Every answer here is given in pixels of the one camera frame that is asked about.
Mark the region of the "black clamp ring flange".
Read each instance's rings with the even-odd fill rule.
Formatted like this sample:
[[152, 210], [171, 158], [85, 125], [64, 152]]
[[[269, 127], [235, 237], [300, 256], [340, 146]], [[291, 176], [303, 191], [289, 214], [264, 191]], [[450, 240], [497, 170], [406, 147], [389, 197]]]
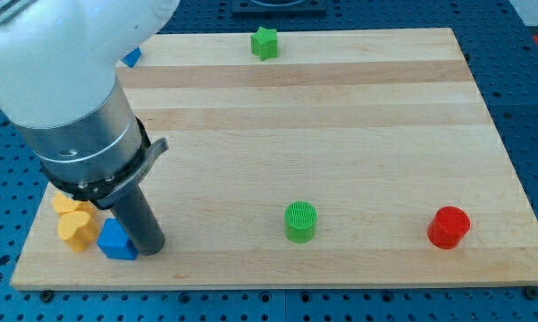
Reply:
[[167, 149], [166, 139], [152, 142], [134, 118], [125, 133], [101, 151], [69, 160], [42, 158], [41, 166], [48, 180], [70, 198], [109, 209], [135, 192]]

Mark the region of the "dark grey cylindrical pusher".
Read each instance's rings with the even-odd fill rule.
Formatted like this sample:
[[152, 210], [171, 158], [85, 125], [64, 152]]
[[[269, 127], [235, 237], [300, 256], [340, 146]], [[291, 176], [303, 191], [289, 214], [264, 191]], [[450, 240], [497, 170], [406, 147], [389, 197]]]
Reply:
[[140, 254], [154, 255], [165, 245], [164, 232], [138, 185], [120, 197], [111, 212]]

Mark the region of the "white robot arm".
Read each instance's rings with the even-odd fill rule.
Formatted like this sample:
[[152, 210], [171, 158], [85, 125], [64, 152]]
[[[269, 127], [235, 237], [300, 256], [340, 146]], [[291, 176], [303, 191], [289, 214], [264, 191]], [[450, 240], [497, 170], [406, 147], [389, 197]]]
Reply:
[[178, 0], [0, 1], [0, 109], [73, 199], [108, 209], [144, 255], [164, 233], [140, 189], [151, 140], [115, 66], [154, 36]]

